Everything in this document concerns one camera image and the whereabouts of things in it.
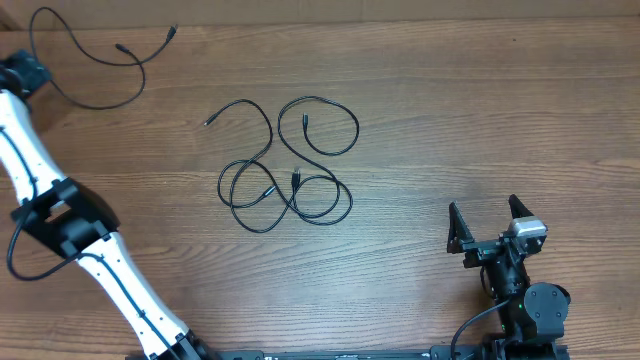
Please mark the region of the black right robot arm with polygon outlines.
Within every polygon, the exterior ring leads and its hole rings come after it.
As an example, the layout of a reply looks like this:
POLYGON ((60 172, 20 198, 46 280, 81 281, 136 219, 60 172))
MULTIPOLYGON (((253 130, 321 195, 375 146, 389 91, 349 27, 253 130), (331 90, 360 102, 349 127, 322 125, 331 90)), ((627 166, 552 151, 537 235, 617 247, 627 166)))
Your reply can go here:
POLYGON ((563 287, 533 284, 525 259, 541 252, 548 227, 519 198, 509 196, 512 220, 494 240, 477 241, 458 205, 449 205, 447 251, 462 254, 466 268, 479 267, 485 288, 499 306, 505 334, 523 344, 550 343, 564 336, 571 297, 563 287))

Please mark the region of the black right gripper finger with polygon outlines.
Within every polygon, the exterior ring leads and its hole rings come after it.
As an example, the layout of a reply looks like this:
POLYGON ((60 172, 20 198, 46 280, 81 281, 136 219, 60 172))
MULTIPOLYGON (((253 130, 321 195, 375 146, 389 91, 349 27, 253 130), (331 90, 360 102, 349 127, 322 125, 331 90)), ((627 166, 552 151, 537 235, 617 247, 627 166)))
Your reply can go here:
POLYGON ((448 253, 461 253, 466 244, 474 242, 466 222, 463 219, 457 202, 453 201, 449 204, 449 234, 447 241, 448 253))
POLYGON ((513 219, 532 217, 533 213, 522 203, 516 194, 511 194, 508 198, 510 212, 513 219))

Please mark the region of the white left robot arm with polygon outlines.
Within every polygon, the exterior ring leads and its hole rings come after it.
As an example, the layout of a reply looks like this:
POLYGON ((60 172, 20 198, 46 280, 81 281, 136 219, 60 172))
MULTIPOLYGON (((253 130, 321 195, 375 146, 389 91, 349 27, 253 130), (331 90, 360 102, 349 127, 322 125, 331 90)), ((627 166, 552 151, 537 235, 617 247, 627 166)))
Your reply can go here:
POLYGON ((163 303, 128 253, 120 221, 95 192, 66 176, 32 127, 28 98, 49 72, 20 50, 1 62, 1 162, 19 203, 14 233, 26 233, 78 264, 104 289, 147 359, 212 359, 215 354, 163 303))

